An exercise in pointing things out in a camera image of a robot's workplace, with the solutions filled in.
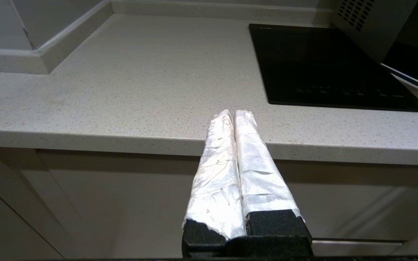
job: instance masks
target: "black glass cooktop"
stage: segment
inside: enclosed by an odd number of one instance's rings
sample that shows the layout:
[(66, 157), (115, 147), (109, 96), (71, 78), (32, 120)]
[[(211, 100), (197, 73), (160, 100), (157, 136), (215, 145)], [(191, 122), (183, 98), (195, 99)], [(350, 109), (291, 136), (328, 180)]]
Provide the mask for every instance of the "black glass cooktop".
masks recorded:
[(418, 111), (418, 99), (338, 29), (250, 24), (271, 104)]

